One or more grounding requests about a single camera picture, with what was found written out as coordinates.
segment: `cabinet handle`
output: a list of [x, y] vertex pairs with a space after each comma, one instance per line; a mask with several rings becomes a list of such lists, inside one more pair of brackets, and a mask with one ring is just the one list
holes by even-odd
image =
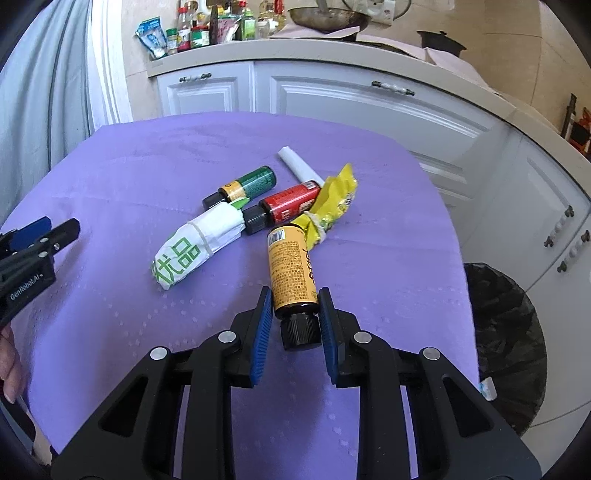
[[396, 85], [390, 85], [389, 83], [382, 83], [378, 82], [377, 80], [374, 80], [371, 83], [371, 86], [390, 90], [391, 92], [400, 93], [401, 95], [410, 95], [411, 97], [414, 97], [414, 92], [412, 90], [409, 90], [404, 87], [399, 87]]
[[560, 217], [558, 222], [556, 222], [556, 225], [554, 225], [554, 229], [550, 232], [550, 234], [548, 235], [548, 238], [545, 240], [545, 242], [544, 242], [545, 247], [553, 247], [554, 246], [554, 240], [556, 240], [556, 236], [564, 228], [564, 226], [566, 224], [566, 220], [568, 220], [569, 218], [572, 218], [572, 217], [574, 217], [574, 209], [572, 208], [572, 206], [569, 205], [569, 207], [564, 211], [562, 217]]
[[201, 75], [197, 76], [197, 77], [193, 77], [193, 76], [189, 76], [189, 77], [181, 77], [178, 79], [179, 83], [183, 83], [183, 82], [195, 82], [196, 80], [205, 80], [208, 79], [212, 76], [211, 73], [202, 73]]
[[591, 233], [589, 233], [589, 230], [585, 230], [585, 233], [581, 235], [581, 238], [577, 240], [577, 242], [570, 248], [568, 255], [566, 255], [566, 257], [564, 257], [564, 260], [560, 262], [560, 265], [556, 269], [558, 273], [566, 272], [566, 270], [569, 267], [569, 263], [571, 263], [577, 257], [577, 255], [582, 250], [583, 245], [589, 242], [590, 240]]

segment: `plastic bottle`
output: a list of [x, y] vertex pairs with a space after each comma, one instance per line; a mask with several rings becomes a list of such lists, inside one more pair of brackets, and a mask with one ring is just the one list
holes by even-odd
[[269, 226], [275, 226], [309, 210], [320, 193], [315, 181], [307, 181], [287, 190], [269, 195], [258, 205], [243, 211], [246, 233], [252, 235]]
[[191, 48], [191, 21], [187, 13], [187, 7], [178, 9], [178, 51], [185, 51]]
[[256, 32], [256, 19], [251, 9], [246, 7], [242, 19], [242, 40], [254, 40]]
[[234, 33], [234, 40], [242, 40], [242, 25], [244, 21], [244, 13], [246, 11], [246, 0], [232, 0], [232, 13], [240, 16], [240, 23]]
[[281, 321], [285, 350], [306, 350], [320, 345], [316, 283], [301, 227], [288, 223], [267, 237], [271, 290], [275, 316]]
[[285, 27], [285, 23], [287, 22], [283, 0], [275, 0], [273, 10], [275, 12], [273, 15], [273, 20], [275, 21], [275, 31], [279, 32], [283, 29], [283, 27]]
[[253, 199], [271, 190], [276, 183], [275, 172], [265, 165], [226, 183], [216, 193], [205, 197], [203, 206], [207, 210], [218, 203], [232, 202], [241, 197]]
[[[265, 31], [263, 23], [267, 23], [269, 25], [269, 30], [266, 35], [263, 33]], [[267, 38], [268, 36], [273, 35], [276, 27], [277, 22], [275, 20], [274, 0], [263, 0], [259, 6], [259, 16], [257, 24], [257, 29], [261, 30], [260, 38]]]

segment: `table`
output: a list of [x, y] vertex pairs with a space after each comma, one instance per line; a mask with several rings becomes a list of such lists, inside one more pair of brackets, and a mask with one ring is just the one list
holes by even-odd
[[[311, 252], [318, 288], [395, 348], [440, 349], [472, 382], [478, 360], [459, 246], [417, 160], [395, 141], [345, 125], [264, 113], [207, 113], [103, 127], [27, 195], [3, 231], [42, 215], [82, 231], [56, 256], [57, 282], [14, 321], [30, 370], [33, 416], [61, 451], [156, 345], [188, 349], [255, 306], [269, 284], [266, 235], [245, 236], [164, 291], [150, 262], [202, 198], [261, 165], [275, 192], [297, 183], [276, 152], [289, 145], [323, 177], [351, 162], [348, 213]], [[322, 349], [281, 346], [265, 374], [233, 391], [240, 479], [354, 479], [357, 389], [337, 391]]]

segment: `yellow wrapper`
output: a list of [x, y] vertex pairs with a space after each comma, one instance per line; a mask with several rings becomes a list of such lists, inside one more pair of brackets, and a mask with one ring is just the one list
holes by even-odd
[[314, 205], [312, 215], [300, 215], [292, 223], [299, 225], [306, 234], [308, 251], [324, 240], [326, 232], [349, 209], [355, 198], [357, 180], [353, 177], [353, 168], [347, 163], [336, 177], [328, 177]]

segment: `metal screw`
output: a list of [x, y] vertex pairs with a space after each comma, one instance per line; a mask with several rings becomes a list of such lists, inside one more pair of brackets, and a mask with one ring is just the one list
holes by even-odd
[[423, 356], [427, 360], [439, 360], [441, 358], [441, 352], [432, 346], [428, 346], [423, 350]]
[[150, 352], [150, 358], [152, 360], [162, 360], [166, 355], [168, 355], [168, 352], [166, 351], [166, 348], [164, 348], [163, 346], [158, 346], [152, 349], [152, 351]]
[[222, 343], [232, 343], [236, 340], [236, 334], [231, 330], [226, 330], [217, 336], [217, 339]]
[[357, 343], [369, 343], [371, 342], [371, 335], [368, 332], [357, 332], [353, 335], [353, 340]]

